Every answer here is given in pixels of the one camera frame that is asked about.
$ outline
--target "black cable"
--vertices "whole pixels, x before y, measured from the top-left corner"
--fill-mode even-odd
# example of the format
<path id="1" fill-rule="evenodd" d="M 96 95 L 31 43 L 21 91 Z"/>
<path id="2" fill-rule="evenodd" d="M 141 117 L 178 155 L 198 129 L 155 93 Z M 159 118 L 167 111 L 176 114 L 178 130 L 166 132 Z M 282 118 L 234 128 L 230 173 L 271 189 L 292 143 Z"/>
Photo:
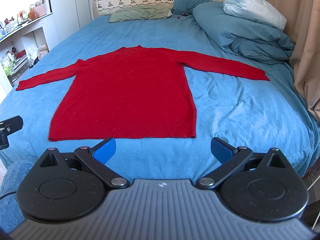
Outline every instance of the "black cable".
<path id="1" fill-rule="evenodd" d="M 16 193 L 17 193 L 16 191 L 13 191 L 13 192 L 9 192 L 7 194 L 4 194 L 3 196 L 0 197 L 0 200 L 5 198 L 5 197 L 7 197 L 7 196 L 9 196 L 9 195 L 16 194 Z"/>

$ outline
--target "logo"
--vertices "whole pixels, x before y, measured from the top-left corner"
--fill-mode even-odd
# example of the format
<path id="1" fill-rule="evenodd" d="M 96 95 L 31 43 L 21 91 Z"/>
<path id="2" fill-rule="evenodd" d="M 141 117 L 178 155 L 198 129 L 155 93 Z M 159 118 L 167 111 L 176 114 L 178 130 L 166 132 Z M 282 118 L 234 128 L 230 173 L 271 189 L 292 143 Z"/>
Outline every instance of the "logo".
<path id="1" fill-rule="evenodd" d="M 161 183 L 159 183 L 158 185 L 159 185 L 159 187 L 161 187 L 161 188 L 164 188 L 164 187 L 167 186 L 167 184 L 166 184 L 165 182 L 161 182 Z"/>

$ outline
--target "sweater's right sleeve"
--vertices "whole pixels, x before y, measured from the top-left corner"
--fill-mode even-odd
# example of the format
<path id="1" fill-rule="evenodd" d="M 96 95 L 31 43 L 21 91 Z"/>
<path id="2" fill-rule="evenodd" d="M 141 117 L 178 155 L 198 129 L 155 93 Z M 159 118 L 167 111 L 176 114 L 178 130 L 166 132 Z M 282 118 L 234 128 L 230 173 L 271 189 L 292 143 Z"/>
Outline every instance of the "sweater's right sleeve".
<path id="1" fill-rule="evenodd" d="M 44 74 L 34 76 L 27 80 L 22 80 L 19 82 L 19 85 L 16 88 L 16 90 L 19 91 L 27 88 L 33 88 L 38 85 L 47 84 L 72 77 L 77 74 L 78 70 L 81 68 L 83 63 L 84 60 L 78 59 L 76 63 L 67 67 L 56 68 L 54 70 L 50 70 Z"/>

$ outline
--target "white pillow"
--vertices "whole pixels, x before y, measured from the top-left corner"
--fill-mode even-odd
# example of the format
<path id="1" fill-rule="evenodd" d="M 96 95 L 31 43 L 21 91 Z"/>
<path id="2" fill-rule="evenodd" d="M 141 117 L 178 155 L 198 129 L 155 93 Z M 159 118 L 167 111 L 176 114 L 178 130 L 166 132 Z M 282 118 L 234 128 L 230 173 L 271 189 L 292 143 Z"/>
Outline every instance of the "white pillow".
<path id="1" fill-rule="evenodd" d="M 265 0 L 225 0 L 223 10 L 235 17 L 284 30 L 286 18 Z"/>

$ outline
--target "white cable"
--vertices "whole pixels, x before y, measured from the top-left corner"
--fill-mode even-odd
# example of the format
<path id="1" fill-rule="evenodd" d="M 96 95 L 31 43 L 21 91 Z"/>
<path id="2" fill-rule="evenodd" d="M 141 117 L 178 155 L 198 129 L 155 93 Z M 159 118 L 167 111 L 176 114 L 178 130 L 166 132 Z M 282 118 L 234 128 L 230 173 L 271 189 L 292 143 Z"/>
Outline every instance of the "white cable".
<path id="1" fill-rule="evenodd" d="M 312 188 L 312 186 L 318 181 L 318 179 L 320 179 L 320 175 L 319 175 L 318 178 L 316 178 L 316 180 L 308 187 L 308 190 Z"/>
<path id="2" fill-rule="evenodd" d="M 316 223 L 318 222 L 319 217 L 320 217 L 320 211 L 319 211 L 319 213 L 318 213 L 318 216 L 317 216 L 317 218 L 316 218 L 316 221 L 314 222 L 314 224 L 313 224 L 313 226 L 312 226 L 312 230 L 315 228 L 315 225 L 316 225 Z"/>

